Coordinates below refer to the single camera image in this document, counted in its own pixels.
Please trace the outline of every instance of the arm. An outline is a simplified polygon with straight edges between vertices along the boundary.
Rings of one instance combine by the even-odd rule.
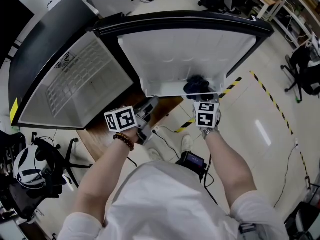
[[[133,143],[138,140],[137,128],[124,131],[123,134]],[[104,155],[83,177],[76,196],[74,213],[89,214],[103,224],[107,201],[117,186],[129,152],[129,147],[123,141],[113,141]]]
[[[209,133],[205,141],[230,207],[243,194],[257,190],[246,161],[225,142],[218,131]]]

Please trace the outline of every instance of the wristwatch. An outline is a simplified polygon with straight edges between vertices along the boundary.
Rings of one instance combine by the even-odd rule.
[[[204,130],[201,129],[201,132],[203,139],[206,139],[209,133],[219,132],[219,129],[216,126],[215,128],[204,128]]]

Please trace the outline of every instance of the white t-shirt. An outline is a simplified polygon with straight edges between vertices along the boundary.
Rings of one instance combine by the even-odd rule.
[[[237,240],[240,223],[259,224],[266,239],[289,239],[283,221],[257,191],[239,197],[226,214],[199,176],[180,165],[155,161],[129,175],[106,213],[106,227],[72,213],[58,240]]]

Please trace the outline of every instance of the freezer vent grille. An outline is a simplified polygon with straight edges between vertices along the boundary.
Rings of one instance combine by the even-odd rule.
[[[57,65],[55,65],[56,69],[64,69],[68,63],[71,60],[71,55],[68,52],[66,55],[63,56],[63,58],[57,63]]]
[[[67,65],[64,66],[63,71],[57,75],[46,91],[53,117],[55,118],[72,96],[94,75],[105,68],[111,60],[112,58],[96,40],[73,59],[70,53],[66,54],[58,65],[60,64],[61,68],[64,63],[67,63]]]

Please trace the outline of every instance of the white tile floor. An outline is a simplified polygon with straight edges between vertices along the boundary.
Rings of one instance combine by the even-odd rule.
[[[132,15],[159,11],[201,11],[205,9],[197,5],[198,0],[155,0],[151,3],[141,3],[136,0],[135,3],[137,7]],[[242,81],[222,99],[220,106],[222,120],[219,128],[222,136],[246,160],[252,170],[258,190],[265,195],[272,205],[276,203],[281,194],[288,157],[295,145],[296,137],[299,139],[299,147],[304,154],[311,180],[315,179],[319,171],[318,150],[320,150],[320,142],[317,136],[319,136],[318,129],[320,127],[318,112],[320,101],[317,97],[310,97],[304,93],[303,103],[296,104],[294,92],[284,92],[284,89],[290,86],[290,81],[280,70],[280,65],[285,63],[286,54],[291,55],[292,49],[281,33],[276,30],[227,79],[226,84],[229,85],[238,77],[242,77]],[[249,71],[254,71],[270,91],[288,119],[294,135],[289,133],[281,114]],[[192,101],[185,99],[161,122],[161,125],[172,130],[178,129],[193,117],[192,104]],[[257,128],[256,121],[262,124],[271,143],[267,144]],[[31,138],[32,131],[37,131],[39,136],[53,137],[55,134],[55,130],[22,128],[21,131],[28,140]],[[203,157],[207,162],[209,161],[210,152],[201,137],[200,131],[194,124],[181,133],[172,133],[161,127],[158,134],[167,140],[178,155],[181,154],[183,136],[191,135],[194,140],[193,152]],[[55,143],[61,145],[63,154],[66,153],[69,141],[73,138],[78,138],[75,131],[57,131]],[[129,157],[138,165],[149,162],[150,158],[146,152],[149,148],[155,148],[162,153],[166,161],[172,163],[177,161],[175,153],[157,136],[154,136],[145,147],[137,146]],[[73,159],[77,163],[89,164],[93,162],[81,140],[74,146],[73,154]],[[134,165],[127,160],[117,189],[134,169]],[[85,172],[85,169],[74,170],[78,181],[82,179]],[[228,212],[229,207],[224,195],[224,188],[213,165],[210,168],[210,173],[215,182],[209,187],[209,190],[215,196],[219,205]],[[297,150],[294,150],[289,163],[286,187],[280,202],[276,206],[276,210],[280,212],[284,219],[305,190],[305,175],[300,154]],[[40,217],[41,225],[47,232],[57,234],[60,231],[65,217],[71,212],[76,193],[77,189],[71,190],[70,186],[66,185],[63,187],[63,193],[59,199],[46,199],[40,205],[40,210],[45,214],[45,217]]]

